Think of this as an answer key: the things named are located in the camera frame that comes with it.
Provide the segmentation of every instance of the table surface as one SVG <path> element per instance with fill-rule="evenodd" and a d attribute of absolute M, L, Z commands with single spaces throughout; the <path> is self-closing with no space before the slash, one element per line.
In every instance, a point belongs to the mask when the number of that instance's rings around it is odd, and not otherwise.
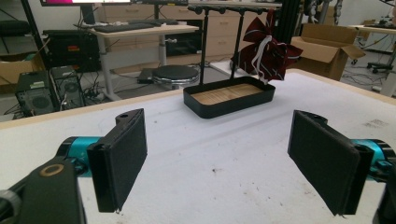
<path fill-rule="evenodd" d="M 190 25 L 163 25 L 159 27 L 152 27 L 140 30 L 132 30 L 132 31 L 122 31 L 115 33 L 102 33 L 94 30 L 90 30 L 91 33 L 97 36 L 101 36 L 103 38 L 122 38 L 122 37 L 131 37 L 131 36 L 139 36 L 139 35 L 173 35 L 173 34 L 183 34 L 194 32 L 198 30 L 196 26 Z"/>
<path fill-rule="evenodd" d="M 272 102 L 214 119 L 183 104 L 182 90 L 0 123 L 0 189 L 50 160 L 69 136 L 104 136 L 144 108 L 148 157 L 120 214 L 100 214 L 79 178 L 89 223 L 372 223 L 384 185 L 367 181 L 356 216 L 334 217 L 290 159 L 293 110 L 319 114 L 349 138 L 396 147 L 396 102 L 289 70 Z"/>
<path fill-rule="evenodd" d="M 375 32 L 375 33 L 387 34 L 387 35 L 396 35 L 396 29 L 367 27 L 364 25 L 349 25 L 348 28 L 356 29 L 357 31 L 367 31 L 367 32 Z"/>

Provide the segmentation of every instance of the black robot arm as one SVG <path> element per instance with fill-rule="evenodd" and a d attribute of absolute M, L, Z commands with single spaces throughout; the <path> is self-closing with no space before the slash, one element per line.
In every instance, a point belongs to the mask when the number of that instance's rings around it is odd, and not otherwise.
<path fill-rule="evenodd" d="M 55 157 L 0 191 L 0 223 L 86 223 L 77 177 L 91 175 L 100 212 L 120 211 L 147 157 L 144 110 L 104 137 L 70 137 Z"/>

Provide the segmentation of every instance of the drawer unit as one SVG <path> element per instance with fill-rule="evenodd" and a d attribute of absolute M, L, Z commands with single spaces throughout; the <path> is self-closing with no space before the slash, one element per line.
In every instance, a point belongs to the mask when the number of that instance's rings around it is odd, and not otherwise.
<path fill-rule="evenodd" d="M 161 13 L 170 19 L 175 20 L 203 20 L 204 14 L 197 15 L 193 11 L 189 11 L 187 7 L 162 7 Z"/>
<path fill-rule="evenodd" d="M 105 6 L 98 10 L 99 20 L 105 22 L 144 19 L 154 14 L 154 6 L 151 5 Z"/>
<path fill-rule="evenodd" d="M 99 10 L 99 18 L 101 21 L 114 22 L 114 21 L 128 21 L 132 19 L 145 19 L 153 18 L 154 6 L 151 5 L 130 5 L 130 6 L 105 6 Z M 246 12 L 244 18 L 244 25 L 242 28 L 242 36 L 250 25 L 250 23 L 258 15 L 252 12 Z M 260 19 L 265 22 L 265 13 L 261 14 Z M 179 21 L 188 20 L 201 20 L 205 18 L 205 13 L 197 15 L 193 11 L 189 11 L 187 7 L 180 6 L 163 6 L 160 7 L 160 18 L 175 19 Z M 206 58 L 208 60 L 219 60 L 224 57 L 231 57 L 233 55 L 235 40 L 238 30 L 240 15 L 237 12 L 227 10 L 224 14 L 219 14 L 216 11 L 211 11 L 209 14 L 209 23 L 207 30 L 206 41 Z M 156 36 L 142 36 L 134 40 L 120 40 L 116 44 L 109 47 L 109 50 L 119 49 L 136 49 L 146 48 L 158 45 L 158 37 Z M 240 49 L 251 43 L 241 40 Z M 200 54 L 188 54 L 184 56 L 170 56 L 168 63 L 183 64 L 186 62 L 194 61 L 198 63 Z"/>

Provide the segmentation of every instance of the wooden drawer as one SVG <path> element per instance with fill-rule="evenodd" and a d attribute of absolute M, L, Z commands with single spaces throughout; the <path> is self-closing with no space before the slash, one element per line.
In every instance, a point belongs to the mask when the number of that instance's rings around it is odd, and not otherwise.
<path fill-rule="evenodd" d="M 210 19 L 210 17 L 227 17 L 227 16 L 238 17 L 239 18 L 239 13 L 238 12 L 234 12 L 234 11 L 230 11 L 230 10 L 226 10 L 224 14 L 220 14 L 217 11 L 210 11 L 209 12 L 209 19 Z"/>
<path fill-rule="evenodd" d="M 203 20 L 204 15 L 197 15 L 193 11 L 189 11 L 187 7 L 162 7 L 161 13 L 169 19 L 175 20 Z"/>
<path fill-rule="evenodd" d="M 104 6 L 99 11 L 103 18 L 147 18 L 154 14 L 154 6 L 129 5 L 129 6 Z"/>
<path fill-rule="evenodd" d="M 159 46 L 160 40 L 156 35 L 139 36 L 135 39 L 136 47 L 138 49 Z"/>
<path fill-rule="evenodd" d="M 207 36 L 236 36 L 238 22 L 237 17 L 212 17 L 209 19 Z"/>
<path fill-rule="evenodd" d="M 206 43 L 206 55 L 233 54 L 236 36 L 209 36 Z"/>

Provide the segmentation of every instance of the wall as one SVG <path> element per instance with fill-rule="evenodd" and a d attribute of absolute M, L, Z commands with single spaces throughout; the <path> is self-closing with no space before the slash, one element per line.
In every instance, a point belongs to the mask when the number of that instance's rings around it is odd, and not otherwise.
<path fill-rule="evenodd" d="M 331 6 L 335 5 L 336 0 L 331 2 Z M 391 12 L 392 7 L 379 0 L 345 0 L 341 9 L 341 18 L 339 25 L 357 25 L 363 21 L 379 19 L 387 16 Z"/>
<path fill-rule="evenodd" d="M 20 0 L 0 0 L 0 8 L 19 20 L 25 20 Z M 43 30 L 76 29 L 79 7 L 42 7 L 39 0 L 29 0 L 39 33 Z M 378 0 L 346 0 L 341 11 L 340 25 L 361 24 L 364 20 L 378 19 L 390 13 L 391 7 Z M 0 12 L 0 20 L 10 17 Z"/>

